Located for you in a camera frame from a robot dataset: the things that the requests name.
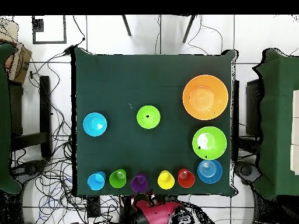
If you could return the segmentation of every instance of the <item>cardboard box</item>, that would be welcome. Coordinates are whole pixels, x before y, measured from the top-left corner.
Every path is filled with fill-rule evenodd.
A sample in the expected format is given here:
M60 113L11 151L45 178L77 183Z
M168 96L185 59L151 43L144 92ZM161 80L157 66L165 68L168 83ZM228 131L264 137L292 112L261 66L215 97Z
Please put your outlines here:
M18 42L19 25L13 21L0 18L0 40Z
M24 47L22 43L15 45L17 51L13 55L12 66L9 69L9 80L24 83L32 52Z

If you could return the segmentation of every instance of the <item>red cup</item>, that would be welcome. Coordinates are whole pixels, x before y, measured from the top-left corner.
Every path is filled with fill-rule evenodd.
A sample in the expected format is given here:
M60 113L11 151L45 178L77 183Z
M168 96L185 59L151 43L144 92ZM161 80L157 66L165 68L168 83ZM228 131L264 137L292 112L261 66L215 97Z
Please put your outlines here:
M188 169L179 170L178 181L181 187L190 188L195 182L195 176Z

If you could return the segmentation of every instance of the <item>blue cup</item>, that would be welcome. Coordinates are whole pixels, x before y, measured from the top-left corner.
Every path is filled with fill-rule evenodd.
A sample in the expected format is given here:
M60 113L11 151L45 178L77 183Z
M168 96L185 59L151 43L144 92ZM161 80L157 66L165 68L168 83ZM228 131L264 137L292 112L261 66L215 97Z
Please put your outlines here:
M216 160L202 160L197 168L199 178L207 183L216 183L222 176L222 165Z
M107 128L107 120L100 113L89 113L83 120L84 131L92 136L102 135Z
M93 191L99 191L103 188L105 183L106 175L103 171L97 171L96 173L89 176L87 185Z

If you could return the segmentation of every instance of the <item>green bowl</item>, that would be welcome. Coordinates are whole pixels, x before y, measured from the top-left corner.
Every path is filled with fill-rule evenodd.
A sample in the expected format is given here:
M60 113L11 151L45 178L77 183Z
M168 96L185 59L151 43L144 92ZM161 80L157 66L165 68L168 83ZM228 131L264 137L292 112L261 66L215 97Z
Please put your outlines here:
M215 160L226 150L227 139L220 129L212 126L203 127L195 133L192 147L200 158Z
M154 106L143 106L137 113L137 122L145 129L155 128L160 122L160 112Z

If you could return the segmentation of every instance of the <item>plastic cup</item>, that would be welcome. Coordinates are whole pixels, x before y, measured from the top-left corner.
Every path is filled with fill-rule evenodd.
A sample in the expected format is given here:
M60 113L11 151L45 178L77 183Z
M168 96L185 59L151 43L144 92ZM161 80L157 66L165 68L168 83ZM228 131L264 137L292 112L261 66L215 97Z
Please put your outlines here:
M190 188L195 182L195 176L188 169L181 169L178 173L178 182L181 187Z
M89 113L83 120L84 131L92 136L102 135L107 128L107 121L100 113Z
M222 165L216 160L202 160L197 168L199 178L207 183L216 183L222 176Z
M97 171L96 173L89 176L87 184L93 191L99 191L105 184L106 175L103 171Z
M220 129L212 126L203 127L195 133L192 147L200 158L214 160L223 155L227 148L227 139Z
M127 181L126 175L126 171L123 169L117 169L114 171L109 177L111 186L114 188L122 188Z
M154 106L143 106L137 113L137 122L145 129L155 128L160 122L159 110Z
M143 173L138 173L131 181L131 187L136 193L144 192L147 189L147 177Z
M158 185L164 189L168 190L173 187L175 184L175 178L170 174L170 172L164 170L161 171L159 177L158 177Z

